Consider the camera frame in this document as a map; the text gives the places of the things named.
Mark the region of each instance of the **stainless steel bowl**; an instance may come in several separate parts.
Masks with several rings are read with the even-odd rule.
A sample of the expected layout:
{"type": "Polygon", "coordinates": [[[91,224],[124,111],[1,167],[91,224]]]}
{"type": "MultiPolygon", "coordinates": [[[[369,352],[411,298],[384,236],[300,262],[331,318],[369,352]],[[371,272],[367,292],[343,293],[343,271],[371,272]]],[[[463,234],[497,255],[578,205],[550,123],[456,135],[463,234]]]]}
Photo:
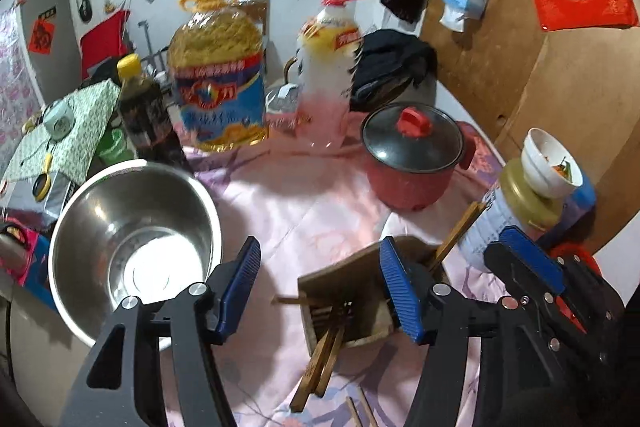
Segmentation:
{"type": "MultiPolygon", "coordinates": [[[[205,187],[177,169],[132,160],[71,198],[53,232],[49,283],[66,325],[93,346],[126,296],[173,298],[221,258],[218,213],[205,187]]],[[[161,348],[170,344],[161,340],[161,348]]]]}

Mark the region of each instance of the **door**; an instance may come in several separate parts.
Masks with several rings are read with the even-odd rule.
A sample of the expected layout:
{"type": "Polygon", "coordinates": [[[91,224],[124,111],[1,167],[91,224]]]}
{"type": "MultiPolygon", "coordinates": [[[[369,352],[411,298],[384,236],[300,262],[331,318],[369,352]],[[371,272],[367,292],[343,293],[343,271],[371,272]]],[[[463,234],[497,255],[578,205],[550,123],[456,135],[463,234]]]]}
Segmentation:
{"type": "Polygon", "coordinates": [[[55,26],[49,55],[29,51],[29,59],[45,103],[78,89],[81,82],[80,53],[69,0],[26,0],[20,8],[24,39],[28,46],[34,22],[52,8],[55,8],[56,14],[48,19],[55,26]]]}

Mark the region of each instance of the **pot lid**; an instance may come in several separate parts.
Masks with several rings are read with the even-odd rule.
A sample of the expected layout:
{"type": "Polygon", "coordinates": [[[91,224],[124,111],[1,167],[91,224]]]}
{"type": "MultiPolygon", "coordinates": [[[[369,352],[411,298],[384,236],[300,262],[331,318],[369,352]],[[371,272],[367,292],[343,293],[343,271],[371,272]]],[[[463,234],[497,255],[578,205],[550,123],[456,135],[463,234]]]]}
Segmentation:
{"type": "Polygon", "coordinates": [[[405,172],[437,172],[455,166],[464,138],[446,113],[425,103],[391,103],[362,124],[362,141],[379,161],[405,172]]]}

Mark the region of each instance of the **floral cloth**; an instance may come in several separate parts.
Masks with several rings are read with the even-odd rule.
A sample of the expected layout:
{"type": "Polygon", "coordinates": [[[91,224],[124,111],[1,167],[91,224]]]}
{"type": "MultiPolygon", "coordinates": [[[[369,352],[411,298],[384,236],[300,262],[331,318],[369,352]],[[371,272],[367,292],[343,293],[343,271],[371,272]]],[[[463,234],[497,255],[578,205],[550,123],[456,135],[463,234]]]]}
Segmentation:
{"type": "MultiPolygon", "coordinates": [[[[289,402],[309,361],[300,310],[271,305],[274,294],[297,292],[300,275],[333,264],[387,235],[416,235],[439,244],[484,183],[456,171],[442,199],[422,212],[396,214],[372,192],[362,169],[364,151],[343,157],[312,157],[263,146],[222,156],[191,155],[199,179],[209,187],[220,214],[225,260],[247,235],[262,247],[262,267],[238,332],[213,352],[236,422],[242,427],[287,427],[352,423],[345,404],[367,396],[381,426],[404,424],[414,399],[427,347],[396,333],[386,341],[341,351],[323,399],[312,395],[302,413],[289,402]]],[[[470,267],[454,250],[445,261],[452,285],[464,295],[497,301],[504,287],[470,267]]],[[[479,344],[470,342],[460,426],[472,424],[479,376],[479,344]]],[[[169,425],[182,427],[170,352],[163,352],[162,385],[169,425]]]]}
{"type": "Polygon", "coordinates": [[[0,175],[20,143],[24,122],[39,107],[19,31],[15,9],[0,12],[0,175]]]}

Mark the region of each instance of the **dark sauce bottle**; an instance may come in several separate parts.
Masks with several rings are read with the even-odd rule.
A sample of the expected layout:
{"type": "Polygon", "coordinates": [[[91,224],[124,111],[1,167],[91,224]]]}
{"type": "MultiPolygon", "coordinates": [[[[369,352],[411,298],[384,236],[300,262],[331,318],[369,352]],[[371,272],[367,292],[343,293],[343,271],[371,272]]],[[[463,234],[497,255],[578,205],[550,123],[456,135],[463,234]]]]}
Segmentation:
{"type": "Polygon", "coordinates": [[[132,54],[120,60],[118,76],[122,84],[118,110],[138,157],[193,172],[162,102],[160,86],[143,73],[140,58],[132,54]]]}

